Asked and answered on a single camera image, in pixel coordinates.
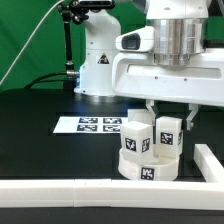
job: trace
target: metal cylinder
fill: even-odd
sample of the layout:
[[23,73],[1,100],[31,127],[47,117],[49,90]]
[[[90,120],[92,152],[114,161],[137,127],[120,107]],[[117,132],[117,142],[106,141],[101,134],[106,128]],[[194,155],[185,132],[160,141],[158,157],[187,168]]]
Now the metal cylinder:
[[150,20],[155,29],[153,53],[158,65],[184,66],[204,52],[206,19]]

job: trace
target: black cable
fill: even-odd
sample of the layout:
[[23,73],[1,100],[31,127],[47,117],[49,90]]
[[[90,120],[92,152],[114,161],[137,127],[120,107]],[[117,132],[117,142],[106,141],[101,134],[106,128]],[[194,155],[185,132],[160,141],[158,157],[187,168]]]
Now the black cable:
[[35,84],[39,84],[39,83],[47,83],[47,82],[63,82],[63,81],[64,81],[63,79],[35,81],[35,82],[32,82],[32,83],[26,85],[26,86],[24,87],[24,89],[30,89],[33,85],[35,85]]
[[43,79],[47,79],[47,78],[51,78],[51,77],[55,77],[55,76],[60,76],[60,75],[66,75],[66,72],[57,72],[57,73],[51,73],[48,75],[43,75],[37,79],[35,79],[34,81],[32,81],[31,83],[27,84],[24,89],[30,89],[34,84],[36,84],[36,82],[39,82]]

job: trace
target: black sticker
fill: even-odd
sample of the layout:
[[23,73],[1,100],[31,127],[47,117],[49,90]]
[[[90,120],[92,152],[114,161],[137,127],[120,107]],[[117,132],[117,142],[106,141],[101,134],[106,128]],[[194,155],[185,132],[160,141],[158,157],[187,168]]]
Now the black sticker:
[[142,152],[148,151],[149,146],[150,146],[150,138],[147,138],[147,139],[143,140],[143,142],[142,142]]
[[161,143],[166,145],[173,145],[173,134],[161,132]]
[[142,167],[141,179],[154,180],[154,173],[155,173],[154,169]]
[[100,60],[98,61],[98,64],[110,64],[105,53],[103,53],[103,55],[101,56]]
[[104,124],[122,124],[121,118],[103,118]]
[[79,119],[79,123],[81,123],[81,124],[96,124],[96,123],[98,123],[98,118],[94,118],[94,117],[81,117]]
[[125,138],[126,149],[136,152],[136,141],[130,138]]
[[77,131],[96,132],[97,125],[78,125]]
[[120,132],[120,125],[103,125],[104,132]]

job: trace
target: stacked cubes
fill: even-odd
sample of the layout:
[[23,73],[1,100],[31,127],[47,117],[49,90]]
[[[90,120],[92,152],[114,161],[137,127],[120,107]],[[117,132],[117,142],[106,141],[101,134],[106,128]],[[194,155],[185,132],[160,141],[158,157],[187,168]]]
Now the stacked cubes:
[[129,110],[129,122],[121,125],[119,171],[129,179],[173,180],[182,153],[182,120],[161,117],[156,120],[156,143],[147,110]]

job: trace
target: black tabletop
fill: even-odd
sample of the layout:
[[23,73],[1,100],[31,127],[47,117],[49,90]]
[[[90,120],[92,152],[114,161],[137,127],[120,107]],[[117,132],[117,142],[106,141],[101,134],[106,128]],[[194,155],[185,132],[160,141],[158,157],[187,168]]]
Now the black tabletop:
[[[185,104],[158,103],[158,116],[186,118]],[[0,179],[124,179],[118,172],[119,134],[54,134],[60,116],[124,117],[143,101],[96,104],[61,90],[8,90],[0,94]],[[177,180],[204,181],[193,161],[195,144],[208,144],[223,164],[224,112],[202,106],[184,131]],[[134,208],[0,209],[7,223],[212,223],[222,211]]]

